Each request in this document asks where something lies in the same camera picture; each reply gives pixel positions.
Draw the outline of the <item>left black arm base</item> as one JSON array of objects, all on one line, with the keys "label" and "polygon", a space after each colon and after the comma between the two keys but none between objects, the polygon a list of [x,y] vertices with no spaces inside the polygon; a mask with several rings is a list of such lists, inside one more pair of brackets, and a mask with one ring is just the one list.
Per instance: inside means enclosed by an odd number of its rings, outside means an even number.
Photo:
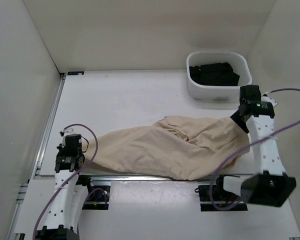
[{"label": "left black arm base", "polygon": [[88,190],[83,210],[108,210],[110,205],[111,182],[91,176],[80,176],[77,182]]}]

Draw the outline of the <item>beige trousers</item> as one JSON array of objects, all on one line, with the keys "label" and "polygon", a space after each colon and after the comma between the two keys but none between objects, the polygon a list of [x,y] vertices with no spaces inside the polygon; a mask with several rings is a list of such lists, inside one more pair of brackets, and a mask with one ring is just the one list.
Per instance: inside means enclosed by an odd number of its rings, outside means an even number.
[{"label": "beige trousers", "polygon": [[116,172],[197,180],[250,143],[230,117],[170,115],[83,141],[86,160]]}]

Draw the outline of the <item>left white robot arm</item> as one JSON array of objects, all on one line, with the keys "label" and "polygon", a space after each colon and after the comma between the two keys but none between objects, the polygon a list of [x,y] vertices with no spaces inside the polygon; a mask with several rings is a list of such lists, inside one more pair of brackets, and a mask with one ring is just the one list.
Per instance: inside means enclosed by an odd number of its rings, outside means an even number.
[{"label": "left white robot arm", "polygon": [[67,134],[57,146],[54,190],[34,227],[34,240],[78,240],[78,222],[85,200],[95,194],[78,170],[85,162],[80,134]]}]

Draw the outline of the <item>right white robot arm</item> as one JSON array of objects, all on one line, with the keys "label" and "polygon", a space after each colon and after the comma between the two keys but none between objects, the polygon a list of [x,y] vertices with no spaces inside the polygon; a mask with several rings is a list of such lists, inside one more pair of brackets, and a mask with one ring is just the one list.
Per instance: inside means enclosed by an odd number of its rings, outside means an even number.
[{"label": "right white robot arm", "polygon": [[250,147],[255,174],[249,178],[221,174],[209,193],[215,193],[220,200],[226,200],[231,195],[237,197],[232,203],[222,206],[222,211],[232,209],[239,202],[279,208],[297,183],[294,177],[287,175],[280,160],[274,138],[273,104],[262,97],[259,86],[245,85],[240,87],[238,112],[252,141]]}]

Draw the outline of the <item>white plastic basket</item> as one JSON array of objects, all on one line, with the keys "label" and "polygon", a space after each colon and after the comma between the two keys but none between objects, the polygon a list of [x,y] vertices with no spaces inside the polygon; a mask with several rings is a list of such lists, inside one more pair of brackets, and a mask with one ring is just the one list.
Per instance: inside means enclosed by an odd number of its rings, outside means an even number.
[{"label": "white plastic basket", "polygon": [[[237,86],[200,85],[192,80],[190,67],[225,62],[229,63],[234,73],[239,75]],[[247,60],[241,54],[233,51],[219,49],[194,51],[186,58],[186,71],[188,93],[197,100],[232,101],[239,97],[241,86],[253,83]]]}]

